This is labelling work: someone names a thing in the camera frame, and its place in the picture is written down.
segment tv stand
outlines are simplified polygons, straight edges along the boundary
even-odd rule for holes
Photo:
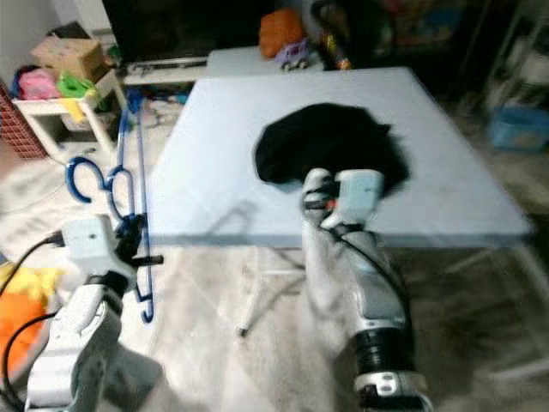
[[[305,71],[323,71],[324,65],[316,53],[309,58],[309,67]],[[143,62],[134,64],[133,69],[123,79],[126,86],[139,84],[173,84],[195,82],[203,77],[230,77],[230,76],[256,76],[284,73],[280,65],[273,60],[265,59],[259,47],[239,47],[235,49],[224,49],[212,51],[206,65],[202,61],[177,60],[165,61],[171,66],[158,64],[161,68],[155,68],[158,62]],[[294,70],[284,73],[292,76],[301,70]]]

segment orange object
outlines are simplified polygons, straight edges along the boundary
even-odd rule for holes
[[[45,315],[45,311],[39,301],[22,294],[3,294],[0,297],[0,354],[3,356],[8,341],[16,330],[29,320],[42,315]],[[41,329],[42,323],[33,324],[17,337],[9,351],[8,370],[10,373],[27,360],[27,352]]]
[[[292,9],[282,9],[261,19],[259,48],[266,58],[273,58],[284,45],[305,37],[299,15]]]

